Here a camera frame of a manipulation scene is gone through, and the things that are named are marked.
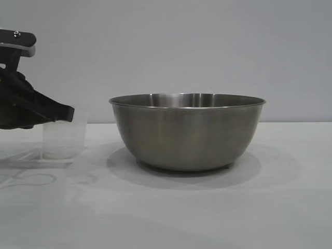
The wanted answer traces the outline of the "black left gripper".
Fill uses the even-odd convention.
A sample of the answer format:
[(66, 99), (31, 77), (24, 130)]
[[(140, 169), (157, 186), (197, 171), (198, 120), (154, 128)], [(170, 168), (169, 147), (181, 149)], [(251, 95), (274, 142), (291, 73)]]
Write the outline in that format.
[(35, 55), (36, 36), (1, 29), (1, 129), (31, 129), (48, 122), (71, 122), (75, 109), (36, 91), (17, 71), (21, 57)]

